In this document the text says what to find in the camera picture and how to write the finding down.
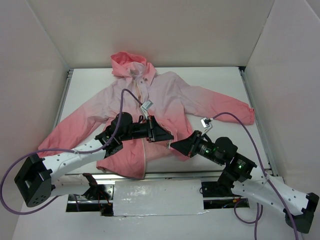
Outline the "pink hooded zip jacket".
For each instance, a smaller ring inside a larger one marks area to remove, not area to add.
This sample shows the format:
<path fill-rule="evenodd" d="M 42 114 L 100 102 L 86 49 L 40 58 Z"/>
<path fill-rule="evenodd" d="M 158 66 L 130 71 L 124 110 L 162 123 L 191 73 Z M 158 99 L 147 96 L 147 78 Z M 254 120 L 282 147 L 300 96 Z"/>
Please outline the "pink hooded zip jacket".
<path fill-rule="evenodd" d="M 193 133 L 188 114 L 215 117 L 229 123 L 254 123 L 254 109 L 243 101 L 189 85 L 172 71 L 158 74 L 154 66 L 140 55 L 118 52 L 110 58 L 115 81 L 55 127 L 40 144 L 40 157 L 76 147 L 100 125 L 108 126 L 120 110 L 130 113 L 137 122 L 142 114 L 140 104 L 147 101 L 152 102 L 148 113 L 170 131 L 175 141 Z"/>

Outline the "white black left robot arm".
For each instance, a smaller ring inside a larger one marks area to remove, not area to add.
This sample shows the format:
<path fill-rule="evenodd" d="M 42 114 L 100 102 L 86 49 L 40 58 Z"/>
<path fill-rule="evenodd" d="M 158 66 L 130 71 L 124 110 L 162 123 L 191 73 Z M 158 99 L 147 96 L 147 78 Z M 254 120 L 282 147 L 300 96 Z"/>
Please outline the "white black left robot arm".
<path fill-rule="evenodd" d="M 114 155 L 123 148 L 123 142 L 146 139 L 148 142 L 173 140 L 174 136 L 158 124 L 150 115 L 146 120 L 134 122 L 132 116 L 122 112 L 94 139 L 72 149 L 60 151 L 56 155 L 39 157 L 33 153 L 26 158 L 14 182 L 27 207 L 42 204 L 57 190 L 59 178 L 88 163 Z"/>

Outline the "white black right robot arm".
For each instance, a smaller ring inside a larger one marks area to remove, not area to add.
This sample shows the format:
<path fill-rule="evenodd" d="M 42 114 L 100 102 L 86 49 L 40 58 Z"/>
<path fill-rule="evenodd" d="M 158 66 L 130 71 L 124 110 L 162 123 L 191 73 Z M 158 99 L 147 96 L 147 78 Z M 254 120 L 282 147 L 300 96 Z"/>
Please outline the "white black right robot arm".
<path fill-rule="evenodd" d="M 237 195 L 251 199 L 284 214 L 286 224 L 298 232 L 309 233 L 319 196 L 313 192 L 300 192 L 276 177 L 264 174 L 255 162 L 238 153 L 237 146 L 228 137 L 219 137 L 212 142 L 196 130 L 170 147 L 184 156 L 200 155 L 224 167 L 217 182 L 202 184 L 202 193 L 206 196 Z"/>

